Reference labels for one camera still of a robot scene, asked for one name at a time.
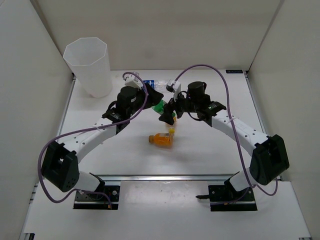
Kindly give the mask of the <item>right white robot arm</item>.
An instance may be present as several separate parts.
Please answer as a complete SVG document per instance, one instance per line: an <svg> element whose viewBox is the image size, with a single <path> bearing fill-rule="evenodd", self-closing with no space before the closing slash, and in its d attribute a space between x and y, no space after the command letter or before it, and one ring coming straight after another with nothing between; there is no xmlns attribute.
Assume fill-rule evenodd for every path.
<svg viewBox="0 0 320 240"><path fill-rule="evenodd" d="M250 166L244 167L224 182L224 193L230 200L238 199L244 190L255 186L266 186L290 167L285 142L275 134L269 136L248 126L229 113L218 101L212 101L205 93L206 83L195 81L181 90L181 83L170 81L167 91L173 97L163 107L159 120L174 124L173 113L181 118L184 113L197 116L195 121L205 122L233 139L238 148L251 157Z"/></svg>

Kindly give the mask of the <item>green plastic bottle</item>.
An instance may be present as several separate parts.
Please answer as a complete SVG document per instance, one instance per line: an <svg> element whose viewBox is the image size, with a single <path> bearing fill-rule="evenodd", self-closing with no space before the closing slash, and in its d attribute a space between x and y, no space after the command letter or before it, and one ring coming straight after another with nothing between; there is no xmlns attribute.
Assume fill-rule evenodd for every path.
<svg viewBox="0 0 320 240"><path fill-rule="evenodd" d="M157 104L152 106L151 108L158 113L159 115L162 115L164 112L164 106L167 104L166 101L164 101L163 99Z"/></svg>

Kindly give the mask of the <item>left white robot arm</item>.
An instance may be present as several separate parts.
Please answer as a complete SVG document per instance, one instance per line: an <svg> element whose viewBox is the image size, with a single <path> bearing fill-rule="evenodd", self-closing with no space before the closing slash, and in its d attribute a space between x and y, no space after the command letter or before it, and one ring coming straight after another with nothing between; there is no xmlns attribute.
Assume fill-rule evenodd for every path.
<svg viewBox="0 0 320 240"><path fill-rule="evenodd" d="M148 83L141 89L122 87L117 99L93 124L91 131L81 132L63 143L53 141L48 145L41 166L42 176L64 193L77 188L82 180L87 194L93 200L100 200L105 194L102 180L91 173L86 179L86 174L79 171L79 163L98 145L120 133L136 112L156 106L163 97Z"/></svg>

